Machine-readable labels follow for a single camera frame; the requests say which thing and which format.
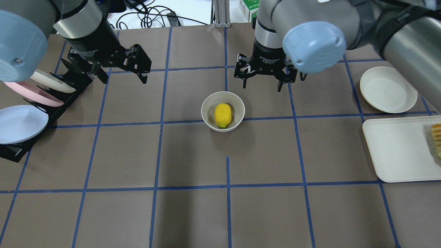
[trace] brown food item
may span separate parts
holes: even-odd
[[[432,139],[437,149],[437,155],[441,159],[441,124],[435,124],[431,128]]]

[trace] yellow lemon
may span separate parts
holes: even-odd
[[[220,128],[226,128],[231,123],[231,108],[226,103],[219,103],[214,110],[214,120]]]

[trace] blue joint cap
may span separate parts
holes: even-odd
[[[293,27],[283,38],[283,50],[297,70],[317,73],[337,63],[344,55],[344,34],[332,23],[313,21]]]
[[[48,41],[31,21],[0,10],[0,80],[28,79],[46,54]]]

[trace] bowl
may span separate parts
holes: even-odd
[[[402,113],[411,109],[418,93],[394,68],[374,67],[360,79],[364,99],[374,108],[386,113]]]
[[[230,105],[232,112],[232,121],[227,126],[227,128],[218,128],[214,120],[214,110],[219,103],[226,103]],[[236,94],[229,91],[219,91],[209,95],[201,107],[201,115],[205,124],[207,124],[211,129],[218,132],[229,132],[235,129],[242,122],[245,116],[245,105],[242,99]]]

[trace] green and white box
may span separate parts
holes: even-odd
[[[250,23],[257,16],[259,0],[239,0],[239,9]]]

